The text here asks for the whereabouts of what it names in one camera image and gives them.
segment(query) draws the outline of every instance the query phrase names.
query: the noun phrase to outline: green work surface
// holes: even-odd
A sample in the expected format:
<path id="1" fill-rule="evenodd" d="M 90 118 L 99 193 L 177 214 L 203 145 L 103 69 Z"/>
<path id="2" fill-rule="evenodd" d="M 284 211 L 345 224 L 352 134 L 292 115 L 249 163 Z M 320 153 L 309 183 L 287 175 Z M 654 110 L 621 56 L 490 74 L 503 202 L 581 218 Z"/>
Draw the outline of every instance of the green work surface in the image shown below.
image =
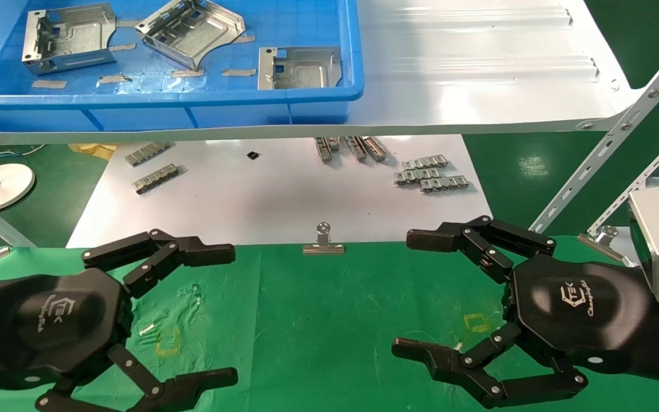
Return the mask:
<path id="1" fill-rule="evenodd" d="M 573 237 L 558 240 L 557 258 L 604 260 Z M 362 243 L 345 256 L 303 256 L 299 245 L 241 246 L 236 254 L 229 266 L 178 269 L 135 305 L 126 346 L 160 380 L 238 369 L 238 385 L 205 393 L 196 410 L 483 410 L 390 352 L 396 336 L 462 342 L 465 350 L 502 325 L 502 287 L 460 253 Z M 81 270 L 78 250 L 16 250 L 0 261 L 0 279 Z M 547 372 L 517 348 L 487 370 L 497 378 Z M 515 410 L 659 409 L 659 382 L 584 372 L 589 387 L 575 399 Z M 0 411 L 34 411 L 44 391 L 0 391 Z M 119 410 L 139 396 L 115 367 L 75 394 Z"/>

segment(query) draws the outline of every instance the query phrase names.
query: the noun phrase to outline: metal terminal strip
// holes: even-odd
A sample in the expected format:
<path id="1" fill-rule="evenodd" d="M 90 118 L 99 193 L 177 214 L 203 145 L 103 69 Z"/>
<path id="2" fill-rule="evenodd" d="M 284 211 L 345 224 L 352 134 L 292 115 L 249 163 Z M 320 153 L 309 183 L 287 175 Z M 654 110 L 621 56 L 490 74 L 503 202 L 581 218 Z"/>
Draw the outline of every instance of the metal terminal strip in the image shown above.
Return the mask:
<path id="1" fill-rule="evenodd" d="M 373 136 L 363 136 L 363 144 L 366 146 L 366 151 L 371 157 L 373 157 L 374 161 L 382 162 L 385 160 L 385 149 Z"/>
<path id="2" fill-rule="evenodd" d="M 171 147 L 172 143 L 170 141 L 155 141 L 154 143 L 149 143 L 147 146 L 129 154 L 125 158 L 132 167 L 136 167 Z"/>
<path id="3" fill-rule="evenodd" d="M 157 172 L 154 172 L 149 176 L 142 177 L 141 179 L 132 183 L 131 186 L 133 186 L 134 190 L 136 190 L 136 193 L 141 195 L 142 193 L 146 193 L 147 191 L 156 188 L 158 185 L 161 185 L 162 183 L 176 177 L 179 174 L 180 169 L 176 167 L 174 163 L 171 163 L 165 167 L 162 167 L 162 169 L 157 170 Z"/>
<path id="4" fill-rule="evenodd" d="M 332 152 L 330 151 L 330 144 L 326 137 L 315 137 L 314 144 L 317 146 L 317 154 L 322 162 L 327 163 L 332 160 Z"/>
<path id="5" fill-rule="evenodd" d="M 420 157 L 411 161 L 401 163 L 403 170 L 418 170 L 429 169 L 432 167 L 446 167 L 449 164 L 447 158 L 443 154 L 436 154 L 436 156 Z"/>
<path id="6" fill-rule="evenodd" d="M 402 186 L 410 183 L 418 183 L 421 180 L 438 179 L 440 177 L 442 177 L 442 174 L 438 169 L 405 170 L 393 174 L 393 183 Z"/>
<path id="7" fill-rule="evenodd" d="M 421 191 L 431 193 L 433 191 L 453 191 L 456 189 L 466 189 L 469 187 L 465 176 L 442 176 L 434 179 L 424 179 L 420 181 Z"/>
<path id="8" fill-rule="evenodd" d="M 347 143 L 348 148 L 350 148 L 350 151 L 352 152 L 353 156 L 355 156 L 355 159 L 358 160 L 358 162 L 366 161 L 366 157 L 368 157 L 368 155 L 366 154 L 366 149 L 363 146 L 363 139 L 359 138 L 358 136 L 350 136 L 345 138 L 345 143 Z"/>

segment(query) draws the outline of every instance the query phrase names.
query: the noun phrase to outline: metal clip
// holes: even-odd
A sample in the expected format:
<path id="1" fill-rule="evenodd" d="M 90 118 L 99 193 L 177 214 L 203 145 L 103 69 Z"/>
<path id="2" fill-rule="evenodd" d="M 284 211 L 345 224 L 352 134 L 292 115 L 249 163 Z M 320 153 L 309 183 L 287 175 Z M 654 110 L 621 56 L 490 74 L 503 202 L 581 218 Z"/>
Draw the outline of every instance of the metal clip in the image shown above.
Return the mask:
<path id="1" fill-rule="evenodd" d="M 326 221 L 317 225 L 317 243 L 304 245 L 304 255 L 345 255 L 344 245 L 330 243 L 330 224 Z"/>
<path id="2" fill-rule="evenodd" d="M 385 149 L 373 136 L 363 136 L 363 144 L 366 146 L 366 151 L 371 157 L 373 157 L 374 161 L 382 162 L 385 160 Z"/>

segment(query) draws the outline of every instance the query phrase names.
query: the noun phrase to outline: green floor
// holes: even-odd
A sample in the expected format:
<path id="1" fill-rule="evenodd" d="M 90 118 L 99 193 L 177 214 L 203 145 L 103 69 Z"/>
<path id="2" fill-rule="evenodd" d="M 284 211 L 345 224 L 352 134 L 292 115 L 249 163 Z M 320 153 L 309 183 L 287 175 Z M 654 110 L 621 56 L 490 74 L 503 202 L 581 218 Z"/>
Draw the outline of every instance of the green floor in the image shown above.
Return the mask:
<path id="1" fill-rule="evenodd" d="M 574 237 L 558 240 L 557 258 L 605 259 Z M 0 261 L 0 279 L 77 273 L 80 253 L 17 250 Z M 197 412 L 476 412 L 484 409 L 463 390 L 432 381 L 421 363 L 392 356 L 390 345 L 405 336 L 465 350 L 502 325 L 501 297 L 502 287 L 461 253 L 403 243 L 350 244 L 345 256 L 240 246 L 235 263 L 180 268 L 135 302 L 126 347 L 160 380 L 237 368 L 238 384 L 204 394 Z M 502 379 L 550 372 L 517 348 L 487 371 Z M 582 372 L 589 385 L 574 399 L 510 411 L 659 410 L 659 382 Z M 0 391 L 0 412 L 34 411 L 44 390 Z M 139 393 L 112 367 L 75 398 L 126 410 Z"/>
<path id="2" fill-rule="evenodd" d="M 659 2 L 587 0 L 586 3 L 631 86 L 644 86 L 659 69 Z M 493 214 L 528 226 L 602 135 L 599 132 L 468 135 L 465 143 Z M 571 201 L 547 233 L 570 235 L 584 231 L 658 153 L 659 105 Z M 63 246 L 105 162 L 70 152 L 66 146 L 47 146 L 23 161 L 37 174 L 37 187 L 24 201 L 4 211 L 3 216 L 36 244 Z M 612 218 L 615 224 L 624 221 L 622 211 Z"/>

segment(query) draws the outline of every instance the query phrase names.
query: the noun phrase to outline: robotic hand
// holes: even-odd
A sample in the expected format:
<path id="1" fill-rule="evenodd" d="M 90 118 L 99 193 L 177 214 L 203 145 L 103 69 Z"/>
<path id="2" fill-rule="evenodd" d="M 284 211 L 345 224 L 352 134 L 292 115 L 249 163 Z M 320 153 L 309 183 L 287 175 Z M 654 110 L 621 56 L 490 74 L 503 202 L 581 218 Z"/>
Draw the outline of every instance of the robotic hand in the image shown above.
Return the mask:
<path id="1" fill-rule="evenodd" d="M 120 284 L 106 272 L 146 258 Z M 144 392 L 132 412 L 193 409 L 204 391 L 235 385 L 238 373 L 224 368 L 158 381 L 125 348 L 131 299 L 141 298 L 178 266 L 235 261 L 233 245 L 203 245 L 197 237 L 160 230 L 85 251 L 85 270 L 70 276 L 34 275 L 0 281 L 0 389 L 55 386 L 37 399 L 41 412 L 115 412 L 71 399 L 117 365 Z"/>
<path id="2" fill-rule="evenodd" d="M 574 397 L 588 384 L 576 367 L 659 380 L 659 302 L 642 269 L 556 260 L 553 239 L 488 216 L 410 230 L 406 245 L 461 251 L 505 285 L 507 324 L 464 354 L 395 339 L 392 353 L 424 363 L 432 380 L 461 386 L 488 409 Z M 513 268 L 493 245 L 528 260 Z M 553 373 L 505 381 L 489 376 L 484 367 L 514 344 Z"/>

